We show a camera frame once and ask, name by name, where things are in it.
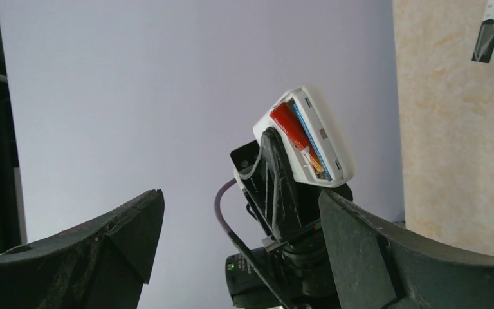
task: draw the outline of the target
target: cable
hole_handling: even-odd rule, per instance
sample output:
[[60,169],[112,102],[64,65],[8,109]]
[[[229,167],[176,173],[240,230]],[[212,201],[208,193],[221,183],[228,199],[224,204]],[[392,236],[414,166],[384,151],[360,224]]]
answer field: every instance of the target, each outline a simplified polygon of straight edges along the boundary
[[221,210],[221,200],[223,199],[224,193],[234,184],[236,184],[235,178],[226,182],[218,191],[215,196],[215,215],[217,216],[217,220],[221,224],[223,230],[226,232],[233,245],[237,248],[237,250],[243,255],[243,257],[249,262],[249,264],[253,267],[253,270],[257,273],[259,278],[264,282],[264,284],[268,287],[268,289],[273,293],[273,295],[281,302],[283,308],[285,309],[297,309],[297,307],[287,299],[285,293],[282,291],[281,287],[273,280],[268,273],[266,273],[265,269],[260,265],[260,263],[255,259],[255,256],[251,252],[251,250],[245,245],[245,243],[238,237],[238,235],[232,230],[229,224],[226,222],[223,216],[223,212]]
[[245,208],[247,209],[247,212],[251,215],[251,217],[253,217],[253,219],[258,221],[257,216],[255,215],[253,209],[251,208],[251,204],[247,204]]
[[223,230],[229,234],[232,231],[232,228],[228,225],[226,220],[224,219],[223,212],[221,210],[221,200],[223,199],[224,193],[233,185],[236,184],[235,178],[230,180],[229,182],[225,183],[222,188],[219,189],[217,192],[217,195],[215,196],[215,215],[217,216],[217,220],[219,220],[219,223],[223,227]]

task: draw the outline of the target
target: beige marble pillar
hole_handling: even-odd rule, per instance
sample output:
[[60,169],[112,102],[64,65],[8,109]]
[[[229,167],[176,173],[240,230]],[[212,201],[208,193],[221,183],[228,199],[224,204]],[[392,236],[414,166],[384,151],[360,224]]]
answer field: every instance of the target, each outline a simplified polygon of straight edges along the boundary
[[494,255],[494,64],[485,0],[394,0],[407,227]]

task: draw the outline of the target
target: white wall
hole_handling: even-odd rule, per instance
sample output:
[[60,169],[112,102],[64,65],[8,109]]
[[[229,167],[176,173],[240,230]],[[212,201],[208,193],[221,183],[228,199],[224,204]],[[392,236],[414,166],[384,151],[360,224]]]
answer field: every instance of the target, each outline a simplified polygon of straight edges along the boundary
[[[282,92],[318,84],[351,143],[356,203],[403,212],[391,1],[0,0],[30,241],[147,189],[166,200],[140,308],[229,308],[212,200]],[[224,215],[262,232],[239,190]]]

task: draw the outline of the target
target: marble surface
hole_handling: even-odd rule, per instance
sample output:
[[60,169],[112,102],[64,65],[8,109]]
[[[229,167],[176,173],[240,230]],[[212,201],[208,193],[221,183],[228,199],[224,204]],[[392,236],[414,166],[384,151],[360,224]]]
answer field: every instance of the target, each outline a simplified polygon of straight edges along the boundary
[[407,227],[494,255],[494,64],[470,60],[485,4],[393,9]]

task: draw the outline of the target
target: purple cable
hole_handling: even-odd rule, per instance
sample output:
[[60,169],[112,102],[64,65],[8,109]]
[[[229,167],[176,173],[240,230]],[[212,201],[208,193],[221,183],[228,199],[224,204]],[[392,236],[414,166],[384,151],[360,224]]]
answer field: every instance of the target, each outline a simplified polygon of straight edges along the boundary
[[217,195],[215,196],[215,215],[217,216],[217,220],[223,227],[224,231],[229,234],[232,233],[232,228],[228,225],[226,220],[224,219],[223,212],[221,210],[221,200],[223,199],[224,193],[233,185],[237,183],[235,178],[232,178],[230,181],[224,184],[222,188],[219,189]]

